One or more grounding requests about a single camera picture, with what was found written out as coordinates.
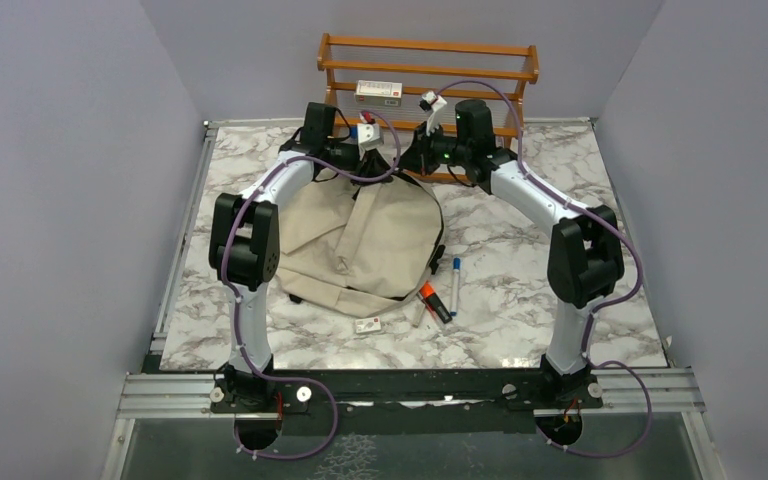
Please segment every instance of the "orange marker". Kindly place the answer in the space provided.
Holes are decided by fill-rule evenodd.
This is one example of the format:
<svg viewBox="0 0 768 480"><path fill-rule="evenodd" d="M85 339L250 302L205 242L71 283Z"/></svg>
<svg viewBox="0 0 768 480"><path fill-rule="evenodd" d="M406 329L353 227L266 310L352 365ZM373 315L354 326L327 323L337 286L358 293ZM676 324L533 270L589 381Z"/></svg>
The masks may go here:
<svg viewBox="0 0 768 480"><path fill-rule="evenodd" d="M452 315L449 313L449 309L443 305L440 297L437 296L437 292L431 288L430 283L425 282L425 285L419 289L419 298L422 299L431 313L437 315L437 318L439 318L441 322L449 323L452 321Z"/></svg>

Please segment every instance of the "marker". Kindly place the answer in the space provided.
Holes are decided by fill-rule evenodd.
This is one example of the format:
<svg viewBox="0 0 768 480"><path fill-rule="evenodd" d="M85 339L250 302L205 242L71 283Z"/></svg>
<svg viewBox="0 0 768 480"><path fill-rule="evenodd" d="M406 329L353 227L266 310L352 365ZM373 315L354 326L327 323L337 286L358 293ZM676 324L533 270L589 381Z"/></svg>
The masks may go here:
<svg viewBox="0 0 768 480"><path fill-rule="evenodd" d="M458 315L458 290L461 283L461 259L455 257L454 268L452 268L452 316Z"/></svg>
<svg viewBox="0 0 768 480"><path fill-rule="evenodd" d="M428 309L437 315L437 318L439 318L441 322L449 323L452 321L452 315L449 313L449 309L447 309L446 306L443 305L443 302L440 301L440 297L438 297L437 292L431 288L430 283L425 282L425 285L419 289L419 296L422 298L422 301L425 302Z"/></svg>

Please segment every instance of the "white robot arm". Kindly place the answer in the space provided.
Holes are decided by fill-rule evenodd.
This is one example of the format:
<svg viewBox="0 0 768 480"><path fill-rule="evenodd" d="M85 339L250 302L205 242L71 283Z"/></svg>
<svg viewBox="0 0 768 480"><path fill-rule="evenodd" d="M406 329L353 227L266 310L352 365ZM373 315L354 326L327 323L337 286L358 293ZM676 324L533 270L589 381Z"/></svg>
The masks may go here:
<svg viewBox="0 0 768 480"><path fill-rule="evenodd" d="M400 166L425 171L429 166L436 169L435 158L452 159L453 163L466 169L467 176L476 185L514 206L550 236L549 280L559 301L552 340L541 361L541 369L550 373L555 381L586 376L589 373L586 360L588 330L592 329L587 317L599 299L611 293L614 283L623 274L619 244L613 245L609 243L610 239L600 237L598 227L569 208L570 205L587 208L586 205L550 187L564 200L559 202L526 178L512 161L512 152L495 146L492 125L489 125L488 134L492 145L482 150L482 141L486 139L481 138L478 130L485 113L481 107L486 106L480 101L480 104L469 102L458 104L460 107L468 103L457 117L459 121L472 122L464 125L464 130L472 135L469 139L445 137L442 129L435 129L428 136L425 125L421 125L414 132L411 148L402 155ZM330 131L330 128L326 125L319 131ZM311 154L310 143L304 142L304 134L301 143L288 142L285 144L288 149L279 154L276 163L261 180L240 195L222 194L217 199L210 263L219 271L233 218L243 200L257 193L256 201L243 217L244 225L252 226L250 236L235 239L228 265L228 278L239 292L239 296L230 295L231 311L234 311L235 302L240 303L239 324L232 329L235 335L229 365L244 374L251 373L251 369L249 362L240 356L239 341L245 342L243 346L251 365L258 371L268 370L271 365L272 352L266 335L266 289L278 264L278 211L318 173L317 165L311 160L288 162ZM271 180L268 185L263 185L266 178ZM603 209L603 218L616 225L613 212L604 206L599 208ZM587 248L585 241L592 242L593 247Z"/></svg>

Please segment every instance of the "white box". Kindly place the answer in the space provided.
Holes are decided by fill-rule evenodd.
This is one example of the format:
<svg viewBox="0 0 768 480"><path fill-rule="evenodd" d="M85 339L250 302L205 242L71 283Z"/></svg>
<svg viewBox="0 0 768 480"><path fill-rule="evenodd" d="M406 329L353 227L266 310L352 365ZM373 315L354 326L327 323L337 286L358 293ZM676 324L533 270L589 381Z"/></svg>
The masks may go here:
<svg viewBox="0 0 768 480"><path fill-rule="evenodd" d="M358 105L400 107L402 106L402 84L358 80L355 87L355 102Z"/></svg>

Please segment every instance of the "black joint motor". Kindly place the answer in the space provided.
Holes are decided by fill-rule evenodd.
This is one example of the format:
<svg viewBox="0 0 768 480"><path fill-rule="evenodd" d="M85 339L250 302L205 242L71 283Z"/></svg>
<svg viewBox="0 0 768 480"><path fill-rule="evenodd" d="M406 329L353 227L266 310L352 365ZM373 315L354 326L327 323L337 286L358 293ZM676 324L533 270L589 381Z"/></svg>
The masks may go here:
<svg viewBox="0 0 768 480"><path fill-rule="evenodd" d="M459 145L468 147L474 157L497 150L493 115L484 100L470 98L455 104L455 126Z"/></svg>
<svg viewBox="0 0 768 480"><path fill-rule="evenodd" d="M243 202L240 195L223 193L216 199L213 209L208 261L220 279L225 244ZM278 206L270 202L252 202L238 228L244 225L251 225L251 237L240 237L237 232L233 232L234 241L228 258L227 274L231 282L255 291L262 283L269 282L278 269Z"/></svg>
<svg viewBox="0 0 768 480"><path fill-rule="evenodd" d="M337 107L310 102L305 111L305 121L299 132L299 146L307 155L319 156L328 145L328 137L334 131Z"/></svg>
<svg viewBox="0 0 768 480"><path fill-rule="evenodd" d="M617 216L608 206L588 210L617 228ZM594 298L610 295L624 273L619 239L596 221L579 215L552 228L549 285L564 302L584 308Z"/></svg>

